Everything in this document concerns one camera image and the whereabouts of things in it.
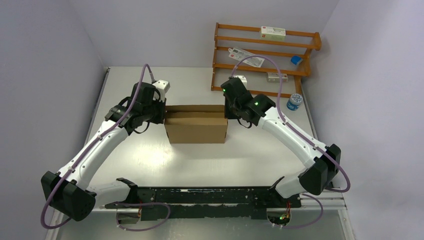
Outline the brown cardboard box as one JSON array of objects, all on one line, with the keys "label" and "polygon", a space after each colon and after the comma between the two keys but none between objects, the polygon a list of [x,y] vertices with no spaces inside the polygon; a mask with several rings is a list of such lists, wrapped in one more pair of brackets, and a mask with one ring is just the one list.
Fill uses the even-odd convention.
[{"label": "brown cardboard box", "polygon": [[164,126],[170,144],[223,144],[228,119],[220,104],[169,105]]}]

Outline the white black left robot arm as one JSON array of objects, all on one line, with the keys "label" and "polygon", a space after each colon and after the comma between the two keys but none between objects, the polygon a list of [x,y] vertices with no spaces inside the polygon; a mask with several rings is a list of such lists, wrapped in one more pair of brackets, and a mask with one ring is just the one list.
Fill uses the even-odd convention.
[{"label": "white black left robot arm", "polygon": [[47,171],[42,176],[49,206],[76,222],[85,219],[94,208],[115,202],[134,207],[139,200],[135,183],[123,177],[101,185],[92,185],[91,180],[114,149],[138,127],[164,123],[170,87],[165,80],[135,83],[131,96],[109,110],[83,149],[57,172]]}]

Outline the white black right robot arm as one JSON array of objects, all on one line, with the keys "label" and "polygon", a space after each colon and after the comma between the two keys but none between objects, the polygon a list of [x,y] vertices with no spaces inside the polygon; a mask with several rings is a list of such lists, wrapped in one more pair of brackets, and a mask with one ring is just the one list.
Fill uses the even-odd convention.
[{"label": "white black right robot arm", "polygon": [[278,111],[278,106],[268,96],[252,96],[245,82],[230,77],[221,84],[225,97],[225,115],[230,119],[242,119],[270,133],[283,143],[300,160],[303,168],[279,179],[270,193],[270,202],[282,207],[289,197],[301,193],[320,195],[329,187],[339,172],[341,149],[313,138],[288,117]]}]

